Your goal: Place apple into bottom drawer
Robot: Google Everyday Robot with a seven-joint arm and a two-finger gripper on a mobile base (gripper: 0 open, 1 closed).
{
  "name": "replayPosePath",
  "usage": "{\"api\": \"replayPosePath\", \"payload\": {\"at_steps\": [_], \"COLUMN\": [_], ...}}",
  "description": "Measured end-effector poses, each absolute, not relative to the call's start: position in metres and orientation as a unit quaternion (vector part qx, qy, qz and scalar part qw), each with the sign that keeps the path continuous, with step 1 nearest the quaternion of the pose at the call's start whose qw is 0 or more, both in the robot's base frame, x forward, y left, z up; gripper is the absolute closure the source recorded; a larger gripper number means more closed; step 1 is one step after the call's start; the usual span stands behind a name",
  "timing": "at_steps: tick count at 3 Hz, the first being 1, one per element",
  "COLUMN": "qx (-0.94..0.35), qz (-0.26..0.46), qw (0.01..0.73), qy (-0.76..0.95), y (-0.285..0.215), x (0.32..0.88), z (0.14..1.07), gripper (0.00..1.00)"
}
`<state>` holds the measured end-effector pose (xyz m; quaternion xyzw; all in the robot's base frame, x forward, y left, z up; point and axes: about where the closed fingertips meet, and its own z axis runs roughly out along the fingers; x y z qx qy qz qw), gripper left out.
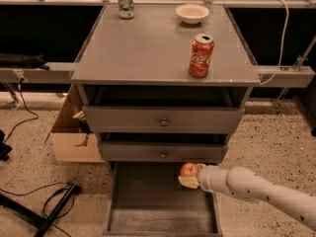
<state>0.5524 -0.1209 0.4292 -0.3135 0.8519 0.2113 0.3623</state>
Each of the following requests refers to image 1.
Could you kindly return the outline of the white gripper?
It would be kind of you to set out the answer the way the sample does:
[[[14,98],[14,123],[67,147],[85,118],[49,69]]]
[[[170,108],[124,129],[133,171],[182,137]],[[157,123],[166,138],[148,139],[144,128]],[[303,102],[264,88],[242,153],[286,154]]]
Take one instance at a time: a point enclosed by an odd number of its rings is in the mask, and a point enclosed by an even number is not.
[[[205,165],[197,163],[197,167],[201,169],[197,177],[179,176],[178,180],[183,187],[190,189],[197,189],[201,187],[204,192],[215,193],[219,192],[218,172],[220,170],[217,166]]]

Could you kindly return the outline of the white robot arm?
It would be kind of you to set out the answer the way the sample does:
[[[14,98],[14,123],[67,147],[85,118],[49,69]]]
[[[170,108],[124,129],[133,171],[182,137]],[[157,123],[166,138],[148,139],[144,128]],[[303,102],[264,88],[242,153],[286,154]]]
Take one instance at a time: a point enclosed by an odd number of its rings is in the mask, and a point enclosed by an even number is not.
[[[244,167],[222,169],[201,163],[186,163],[178,176],[180,184],[207,193],[222,193],[244,201],[264,201],[316,230],[316,197],[276,185]]]

